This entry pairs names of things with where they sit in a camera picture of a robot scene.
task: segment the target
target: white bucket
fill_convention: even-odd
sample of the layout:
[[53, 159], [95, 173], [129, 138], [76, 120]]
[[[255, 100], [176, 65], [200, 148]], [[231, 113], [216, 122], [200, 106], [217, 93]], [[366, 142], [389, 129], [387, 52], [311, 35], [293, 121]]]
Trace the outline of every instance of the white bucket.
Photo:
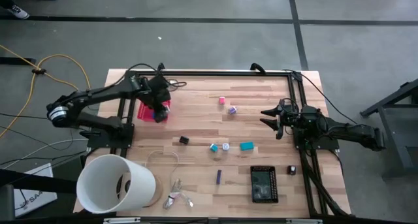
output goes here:
[[[116, 186], [126, 172], [131, 173], [131, 184], [120, 200]], [[151, 171], [117, 155], [102, 155], [92, 160], [77, 181], [80, 204], [94, 214], [138, 210], [149, 203], [154, 192], [155, 178]]]

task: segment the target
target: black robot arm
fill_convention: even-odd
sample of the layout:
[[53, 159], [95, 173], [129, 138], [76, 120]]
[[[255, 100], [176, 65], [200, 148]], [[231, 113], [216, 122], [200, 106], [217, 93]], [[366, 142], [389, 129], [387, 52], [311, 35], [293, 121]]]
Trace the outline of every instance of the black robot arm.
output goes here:
[[105, 131], [123, 129], [121, 119], [116, 116], [102, 118], [82, 112], [86, 106], [110, 101], [113, 99], [139, 99], [149, 108], [154, 109], [157, 123], [167, 118], [163, 102], [170, 100], [168, 82], [163, 75], [157, 74], [151, 80], [134, 72], [125, 75], [118, 83], [104, 88], [87, 91], [75, 91], [68, 96], [61, 96], [56, 102], [49, 104], [48, 119], [55, 127], [94, 127]]
[[368, 125], [340, 123], [322, 114], [320, 109], [312, 106], [304, 106], [299, 112], [296, 104], [284, 104], [284, 99], [271, 110], [263, 110], [264, 115], [276, 117], [276, 120], [260, 119], [273, 130], [277, 131], [276, 138], [283, 136], [283, 127], [288, 126], [298, 129], [303, 138], [311, 143], [322, 137], [358, 142], [365, 148], [374, 151], [384, 149], [382, 136], [378, 128]]

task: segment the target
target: concrete floor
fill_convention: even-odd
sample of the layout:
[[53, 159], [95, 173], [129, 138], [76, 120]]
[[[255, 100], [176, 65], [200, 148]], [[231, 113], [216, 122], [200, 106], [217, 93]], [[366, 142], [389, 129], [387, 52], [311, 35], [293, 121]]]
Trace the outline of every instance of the concrete floor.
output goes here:
[[[289, 0], [15, 1], [34, 16], [291, 18]], [[296, 0], [296, 4], [300, 19], [418, 20], [416, 0]], [[359, 112], [418, 77], [415, 26], [302, 25], [301, 30], [309, 69], [320, 72], [325, 94], [359, 123], [381, 126], [377, 116], [364, 120]], [[251, 63], [257, 62], [266, 69], [300, 70], [291, 24], [3, 20], [0, 44], [37, 59], [68, 54], [83, 64], [93, 87], [104, 84], [108, 69], [127, 68], [138, 62], [152, 65], [164, 62], [172, 69], [248, 69]], [[0, 56], [10, 55], [0, 50]], [[82, 73], [70, 61], [55, 59], [44, 67], [56, 77], [70, 80], [82, 89], [86, 87]], [[0, 67], [2, 112], [18, 112], [29, 92], [30, 79], [28, 67]], [[24, 114], [44, 116], [48, 103], [71, 91], [68, 86], [40, 77]], [[345, 121], [330, 105], [329, 112], [332, 118]], [[0, 125], [6, 126], [10, 120], [0, 116]], [[21, 118], [13, 129], [49, 143], [71, 137], [68, 129], [56, 129], [44, 120]], [[0, 162], [22, 157], [41, 146], [8, 132], [0, 140]], [[81, 151], [85, 146], [85, 143], [74, 143], [66, 153]], [[347, 142], [341, 142], [340, 146], [347, 194], [355, 215], [418, 220], [414, 208], [418, 206], [418, 181], [381, 179], [382, 172], [398, 163], [391, 150], [376, 153]], [[37, 156], [66, 153], [48, 148]], [[45, 162], [22, 161], [11, 169], [26, 171], [41, 163]]]

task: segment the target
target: sneaker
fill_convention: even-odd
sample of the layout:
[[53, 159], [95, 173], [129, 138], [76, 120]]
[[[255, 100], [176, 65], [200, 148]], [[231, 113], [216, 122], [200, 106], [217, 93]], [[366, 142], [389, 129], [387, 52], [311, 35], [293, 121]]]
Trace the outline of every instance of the sneaker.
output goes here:
[[19, 8], [17, 5], [13, 5], [13, 7], [11, 9], [8, 9], [8, 11], [15, 17], [22, 20], [27, 19], [29, 17], [28, 13], [25, 12], [23, 9]]

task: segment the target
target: wooden tabletop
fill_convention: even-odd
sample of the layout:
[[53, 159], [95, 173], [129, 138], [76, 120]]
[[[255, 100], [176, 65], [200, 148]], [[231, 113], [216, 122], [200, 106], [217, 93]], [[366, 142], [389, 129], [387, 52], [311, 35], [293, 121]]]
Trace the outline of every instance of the wooden tabletop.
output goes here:
[[[118, 80], [124, 69], [110, 69], [106, 85]], [[322, 89], [317, 71], [304, 71], [312, 82]], [[148, 154], [154, 150], [176, 152], [180, 164], [173, 179], [183, 181], [183, 191], [191, 198], [190, 208], [183, 199], [177, 199], [170, 210], [163, 209], [168, 195], [170, 172], [176, 159], [169, 153], [153, 155], [147, 167], [158, 176], [163, 185], [163, 198], [149, 208], [118, 212], [119, 216], [175, 216], [175, 217], [308, 217], [305, 188], [300, 167], [299, 154], [294, 148], [293, 137], [284, 134], [275, 139], [275, 132], [259, 121], [261, 110], [271, 109], [278, 101], [289, 96], [287, 79], [283, 77], [238, 77], [238, 76], [170, 76], [186, 81], [187, 86], [171, 93], [170, 114], [167, 123], [144, 122], [137, 119], [139, 102], [134, 111], [135, 135], [133, 146], [127, 158], [144, 164]], [[323, 96], [304, 80], [306, 99], [309, 105], [320, 108], [327, 115]], [[225, 105], [218, 104], [220, 96]], [[100, 105], [99, 116], [115, 116], [119, 101], [108, 101]], [[125, 115], [129, 104], [125, 105]], [[236, 106], [236, 115], [229, 115], [227, 109]], [[187, 136], [187, 146], [178, 141]], [[240, 142], [252, 141], [255, 148], [241, 151]], [[228, 142], [227, 152], [213, 153], [209, 146]], [[93, 158], [108, 154], [109, 149], [100, 149]], [[318, 151], [322, 180], [328, 192], [343, 210], [350, 213], [344, 179], [338, 160], [328, 151]], [[251, 165], [272, 165], [276, 167], [279, 203], [254, 204], [251, 201]], [[286, 174], [288, 165], [297, 167], [297, 174]], [[221, 184], [216, 185], [217, 170], [222, 170]], [[315, 207], [319, 210], [317, 191], [313, 190]], [[81, 206], [77, 203], [74, 211]]]

